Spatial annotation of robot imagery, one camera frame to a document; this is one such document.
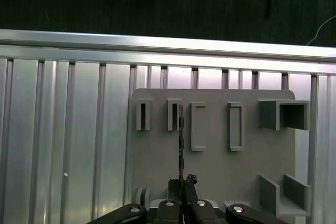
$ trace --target aluminum rail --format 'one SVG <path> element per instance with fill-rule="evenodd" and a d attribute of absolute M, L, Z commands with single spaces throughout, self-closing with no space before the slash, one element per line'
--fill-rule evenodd
<path fill-rule="evenodd" d="M 336 62 L 336 48 L 0 29 L 0 44 Z"/>

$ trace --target gray mounting board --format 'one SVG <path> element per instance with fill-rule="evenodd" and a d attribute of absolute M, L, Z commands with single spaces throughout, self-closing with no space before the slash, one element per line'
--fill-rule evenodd
<path fill-rule="evenodd" d="M 277 110 L 263 106 L 264 101 L 276 101 Z M 291 176 L 285 179 L 292 182 L 286 184 L 300 186 L 305 193 L 300 198 L 302 201 L 292 205 L 307 205 L 309 187 L 292 177 L 295 130 L 286 127 L 288 120 L 283 113 L 288 116 L 295 113 L 298 127 L 307 129 L 309 103 L 295 101 L 294 94 L 288 90 L 135 90 L 130 138 L 134 196 L 137 188 L 151 188 L 151 200 L 166 198 L 168 181 L 178 178 L 176 104 L 184 108 L 184 176 L 197 175 L 195 187 L 199 198 L 214 200 L 220 208 L 227 202 L 244 202 L 259 208 L 263 202 L 277 200 L 274 209 L 268 210 L 277 216 L 291 215 L 290 210 L 281 213 L 280 201 L 284 199 L 279 199 L 284 196 L 283 180 L 288 174 Z M 289 113 L 296 105 L 304 110 L 294 109 Z M 259 118 L 265 114 L 260 112 L 264 107 L 273 113 L 268 115 L 270 118 L 277 117 L 274 119 L 277 125 L 270 129 L 260 127 L 267 124 Z M 261 183 L 269 188 L 263 196 L 260 196 L 264 190 L 260 189 Z M 279 190 L 278 199 L 268 199 L 267 195 L 276 190 Z M 307 215 L 299 210 L 293 210 L 292 215 Z"/>

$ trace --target black mechanical part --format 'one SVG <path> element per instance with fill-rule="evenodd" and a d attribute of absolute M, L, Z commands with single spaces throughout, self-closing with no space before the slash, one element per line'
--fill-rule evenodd
<path fill-rule="evenodd" d="M 183 189 L 182 189 L 183 191 L 182 202 L 184 203 L 183 206 L 190 205 L 192 202 L 198 200 L 197 192 L 195 189 L 196 183 L 197 183 L 196 176 L 189 174 L 183 184 Z"/>
<path fill-rule="evenodd" d="M 178 116 L 178 139 L 179 139 L 179 149 L 178 149 L 178 171 L 179 171 L 179 182 L 180 182 L 180 199 L 182 199 L 182 188 L 184 183 L 183 178 L 183 170 L 184 170 L 184 136 L 183 136 L 183 129 L 184 129 L 184 118 L 183 118 L 183 106 L 180 104 L 178 105 L 177 110 L 177 116 Z"/>
<path fill-rule="evenodd" d="M 147 211 L 139 204 L 128 204 L 88 224 L 146 224 Z"/>
<path fill-rule="evenodd" d="M 210 202 L 206 200 L 191 203 L 190 224 L 227 224 L 225 219 L 219 217 Z"/>
<path fill-rule="evenodd" d="M 181 205 L 175 200 L 165 200 L 159 204 L 153 224 L 180 224 Z"/>
<path fill-rule="evenodd" d="M 181 202 L 180 181 L 178 179 L 171 179 L 168 182 L 168 199 Z"/>
<path fill-rule="evenodd" d="M 243 204 L 233 204 L 227 207 L 226 220 L 228 223 L 234 224 L 287 224 L 274 215 L 259 212 Z"/>

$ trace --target vertical groove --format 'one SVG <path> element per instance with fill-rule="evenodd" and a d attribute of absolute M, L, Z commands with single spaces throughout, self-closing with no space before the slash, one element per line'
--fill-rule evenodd
<path fill-rule="evenodd" d="M 327 220 L 327 216 L 328 216 L 328 209 L 330 210 L 330 208 L 328 207 L 328 202 L 327 202 L 327 193 L 328 193 L 328 175 L 331 175 L 331 174 L 328 174 L 328 170 L 329 170 L 329 159 L 328 159 L 328 150 L 329 148 L 331 147 L 330 146 L 330 143 L 329 143 L 329 130 L 328 128 L 331 126 L 330 124 L 330 107 L 331 107 L 331 104 L 330 104 L 330 95 L 331 95 L 331 76 L 328 76 L 327 77 L 327 102 L 325 103 L 325 106 L 327 107 L 326 108 L 326 117 L 325 117 L 325 124 L 323 126 L 323 130 L 325 132 L 325 140 L 323 141 L 324 145 L 323 145 L 323 169 L 324 169 L 324 172 L 323 172 L 323 185 L 324 185 L 324 192 L 323 192 L 323 205 L 322 205 L 322 209 L 323 209 L 323 219 L 322 219 L 322 223 L 327 223 L 326 220 Z"/>
<path fill-rule="evenodd" d="M 240 70 L 238 75 L 238 89 L 243 89 L 243 74 L 243 71 Z"/>
<path fill-rule="evenodd" d="M 191 89 L 198 89 L 198 69 L 191 70 Z"/>
<path fill-rule="evenodd" d="M 289 89 L 289 81 L 288 81 L 288 74 L 283 73 L 281 76 L 281 89 L 288 90 Z"/>
<path fill-rule="evenodd" d="M 161 68 L 161 76 L 160 76 L 160 89 L 167 88 L 167 81 L 168 81 L 168 68 L 162 67 Z"/>
<path fill-rule="evenodd" d="M 149 89 L 151 87 L 151 82 L 152 82 L 152 70 L 151 70 L 151 66 L 148 66 L 147 69 L 147 83 L 146 86 Z"/>
<path fill-rule="evenodd" d="M 137 75 L 137 69 L 131 68 L 130 69 L 130 85 L 129 85 L 129 96 L 128 96 L 128 111 L 127 111 L 127 135 L 126 135 L 126 158 L 125 158 L 125 178 L 124 178 L 124 199 L 123 203 L 124 205 L 128 204 L 132 200 L 131 195 L 131 173 L 132 173 L 132 167 L 131 167 L 131 161 L 130 161 L 130 133 L 131 133 L 131 125 L 132 125 L 132 96 L 134 88 L 136 87 L 136 75 Z"/>
<path fill-rule="evenodd" d="M 44 63 L 39 62 L 37 67 L 36 80 L 36 98 L 35 98 L 35 116 L 34 116 L 34 135 L 33 135 L 33 151 L 31 159 L 31 175 L 30 175 L 30 194 L 29 194 L 29 213 L 28 223 L 34 222 L 34 210 L 36 203 L 36 184 L 37 184 L 37 164 L 38 164 L 38 139 L 41 113 L 41 94 L 43 85 Z"/>
<path fill-rule="evenodd" d="M 307 218 L 307 224 L 312 224 L 314 219 L 314 198 L 315 198 L 315 173 L 316 173 L 316 133 L 317 133 L 317 107 L 318 107 L 318 77 L 311 77 L 310 92 L 310 132 L 309 132 L 309 157 L 308 157 L 308 185 L 311 186 L 311 216 Z"/>
<path fill-rule="evenodd" d="M 229 76 L 228 71 L 223 70 L 222 71 L 222 89 L 228 89 L 229 87 L 228 76 Z"/>
<path fill-rule="evenodd" d="M 69 64 L 68 73 L 68 88 L 67 88 L 67 105 L 65 118 L 65 133 L 64 133 L 64 150 L 63 150 L 63 170 L 62 170 L 62 189 L 61 189 L 61 210 L 60 224 L 65 223 L 66 197 L 68 195 L 68 180 L 65 173 L 69 171 L 69 155 L 71 147 L 71 128 L 72 128 L 72 108 L 74 104 L 74 87 L 75 87 L 75 64 Z"/>
<path fill-rule="evenodd" d="M 2 146 L 0 155 L 0 223 L 4 223 L 5 211 L 5 190 L 7 176 L 8 136 L 9 136 L 9 115 L 12 99 L 13 62 L 7 61 L 7 74 L 5 83 L 4 117 L 2 128 Z"/>
<path fill-rule="evenodd" d="M 54 91 L 54 97 L 53 97 L 53 112 L 55 114 L 55 99 L 56 99 L 56 83 L 57 83 L 57 78 L 58 78 L 58 63 L 54 63 L 54 68 L 56 68 L 56 71 L 54 72 L 54 78 L 55 81 L 53 82 L 53 91 Z M 52 171 L 53 171 L 53 142 L 54 142 L 54 127 L 55 127 L 55 121 L 52 123 L 52 140 L 51 140 L 51 157 L 50 157 L 50 166 L 49 166 L 49 178 L 48 178 L 48 202 L 46 206 L 46 214 L 45 214 L 45 222 L 44 223 L 50 223 L 51 219 L 51 178 L 52 178 Z"/>
<path fill-rule="evenodd" d="M 259 89 L 259 73 L 252 73 L 252 89 Z"/>
<path fill-rule="evenodd" d="M 96 124 L 96 142 L 94 149 L 94 169 L 93 169 L 93 190 L 92 190 L 92 213 L 91 220 L 98 217 L 99 204 L 99 179 L 101 166 L 101 138 L 104 112 L 104 91 L 105 91 L 105 72 L 106 66 L 99 66 L 98 80 L 98 104 L 97 104 L 97 124 Z"/>

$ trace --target silver metal surface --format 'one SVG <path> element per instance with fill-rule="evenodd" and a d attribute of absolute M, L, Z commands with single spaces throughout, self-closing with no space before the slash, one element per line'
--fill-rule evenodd
<path fill-rule="evenodd" d="M 14 60 L 4 223 L 28 223 L 31 202 L 37 61 Z"/>
<path fill-rule="evenodd" d="M 2 131 L 5 110 L 5 91 L 7 76 L 7 59 L 0 59 L 0 160 L 2 153 Z"/>
<path fill-rule="evenodd" d="M 9 104 L 11 103 L 13 62 L 0 61 L 0 222 L 3 222 L 6 192 L 6 171 L 9 135 Z"/>
<path fill-rule="evenodd" d="M 61 220 L 64 223 L 86 223 L 91 220 L 92 211 L 99 65 L 78 62 L 75 67 L 65 139 L 69 143 L 65 147 L 69 157 L 63 173 L 69 176 L 64 176 L 62 184 L 65 186 Z"/>
<path fill-rule="evenodd" d="M 191 85 L 191 68 L 168 67 L 167 88 L 190 89 Z"/>
<path fill-rule="evenodd" d="M 61 196 L 63 179 L 63 150 L 65 135 L 67 87 L 68 87 L 69 63 L 58 62 L 55 83 L 54 98 L 54 125 L 52 129 L 53 149 L 50 167 L 50 206 L 46 210 L 47 221 L 45 223 L 60 223 Z"/>
<path fill-rule="evenodd" d="M 336 220 L 335 170 L 330 161 L 335 160 L 334 153 L 331 154 L 335 150 L 334 122 L 331 121 L 336 113 L 335 77 L 316 76 L 312 78 L 311 87 L 308 183 L 313 186 L 313 206 L 308 223 L 333 223 Z"/>
<path fill-rule="evenodd" d="M 241 208 L 241 207 L 233 207 L 233 210 L 235 212 L 243 212 L 244 211 L 243 208 Z"/>
<path fill-rule="evenodd" d="M 330 64 L 316 64 L 298 61 L 290 64 L 281 60 L 259 60 L 244 58 L 228 58 L 200 55 L 169 55 L 150 54 L 147 52 L 128 51 L 90 51 L 55 48 L 33 48 L 17 46 L 0 46 L 0 58 L 16 59 L 46 59 L 81 62 L 109 62 L 118 64 L 141 65 L 175 65 L 180 67 L 205 67 L 242 69 L 252 71 L 286 71 L 299 73 L 335 74 L 336 70 Z"/>
<path fill-rule="evenodd" d="M 54 129 L 57 63 L 46 61 L 40 100 L 40 122 L 38 135 L 38 163 L 36 178 L 35 223 L 48 223 L 50 168 Z"/>
<path fill-rule="evenodd" d="M 123 205 L 129 82 L 130 66 L 106 65 L 98 217 Z"/>
<path fill-rule="evenodd" d="M 140 209 L 137 208 L 137 207 L 131 209 L 131 212 L 139 212 L 139 211 L 140 211 Z"/>
<path fill-rule="evenodd" d="M 71 48 L 151 50 L 221 56 L 263 57 L 285 60 L 335 62 L 335 48 L 275 45 L 199 39 L 155 38 L 120 35 L 50 33 L 0 29 L 0 44 L 56 46 Z"/>
<path fill-rule="evenodd" d="M 197 84 L 199 89 L 221 89 L 222 70 L 199 68 Z"/>
<path fill-rule="evenodd" d="M 259 88 L 311 98 L 296 178 L 315 186 L 310 223 L 335 224 L 335 63 L 335 48 L 0 30 L 4 223 L 84 223 L 132 201 L 134 89 Z"/>
<path fill-rule="evenodd" d="M 197 204 L 198 204 L 200 207 L 204 207 L 204 206 L 205 206 L 205 202 L 202 201 L 202 200 L 199 200 L 199 201 L 197 202 Z"/>
<path fill-rule="evenodd" d="M 241 71 L 239 78 L 240 78 L 239 87 L 241 89 L 252 89 L 251 71 Z"/>
<path fill-rule="evenodd" d="M 239 71 L 238 70 L 229 70 L 228 88 L 229 89 L 239 89 Z"/>
<path fill-rule="evenodd" d="M 148 88 L 159 89 L 161 81 L 161 67 L 160 66 L 150 66 L 149 67 L 149 82 Z"/>
<path fill-rule="evenodd" d="M 281 84 L 281 73 L 258 73 L 258 89 L 281 89 Z"/>

